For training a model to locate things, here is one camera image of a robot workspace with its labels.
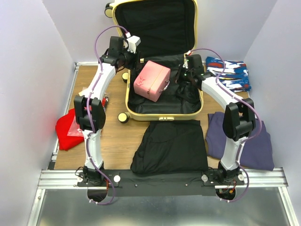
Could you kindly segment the pink cosmetic case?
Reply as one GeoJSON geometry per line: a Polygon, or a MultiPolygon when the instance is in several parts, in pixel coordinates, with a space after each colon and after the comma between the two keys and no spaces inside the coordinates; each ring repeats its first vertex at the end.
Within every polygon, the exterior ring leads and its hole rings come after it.
{"type": "Polygon", "coordinates": [[[134,81],[134,92],[157,102],[170,83],[171,69],[148,61],[134,81]]]}

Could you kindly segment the cream yellow suitcase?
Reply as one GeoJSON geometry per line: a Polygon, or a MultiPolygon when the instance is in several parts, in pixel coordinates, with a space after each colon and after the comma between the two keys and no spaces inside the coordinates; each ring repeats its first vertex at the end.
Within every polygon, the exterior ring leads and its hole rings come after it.
{"type": "Polygon", "coordinates": [[[203,94],[186,82],[180,64],[197,43],[198,7],[195,0],[116,0],[104,13],[112,18],[118,33],[129,31],[140,37],[140,63],[151,60],[170,68],[170,85],[157,102],[135,94],[138,71],[123,73],[127,84],[127,111],[118,115],[121,123],[137,121],[172,121],[194,119],[202,110],[203,94]]]}

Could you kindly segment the black garment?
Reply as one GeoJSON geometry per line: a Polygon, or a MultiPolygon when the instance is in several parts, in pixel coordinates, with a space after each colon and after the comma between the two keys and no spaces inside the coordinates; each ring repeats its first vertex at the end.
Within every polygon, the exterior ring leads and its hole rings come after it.
{"type": "Polygon", "coordinates": [[[208,170],[200,121],[151,121],[130,169],[136,174],[208,170]]]}

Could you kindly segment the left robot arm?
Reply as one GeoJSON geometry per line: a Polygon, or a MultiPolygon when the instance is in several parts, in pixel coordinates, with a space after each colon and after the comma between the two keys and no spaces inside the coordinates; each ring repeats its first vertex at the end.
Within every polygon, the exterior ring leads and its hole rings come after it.
{"type": "Polygon", "coordinates": [[[90,85],[83,94],[74,98],[75,120],[82,130],[86,160],[83,167],[83,180],[94,186],[101,185],[105,176],[101,154],[101,131],[106,121],[103,97],[110,81],[120,68],[134,69],[139,61],[137,47],[141,39],[112,36],[105,54],[98,57],[98,68],[90,85]]]}

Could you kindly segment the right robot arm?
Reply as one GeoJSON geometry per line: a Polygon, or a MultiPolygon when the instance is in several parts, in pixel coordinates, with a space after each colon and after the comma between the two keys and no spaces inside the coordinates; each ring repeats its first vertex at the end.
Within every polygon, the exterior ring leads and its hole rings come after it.
{"type": "Polygon", "coordinates": [[[211,72],[205,72],[199,54],[190,51],[184,54],[179,65],[177,81],[185,81],[210,95],[224,110],[222,129],[226,136],[224,154],[214,180],[223,185],[239,176],[240,158],[246,140],[256,127],[253,100],[243,99],[222,85],[211,72]]]}

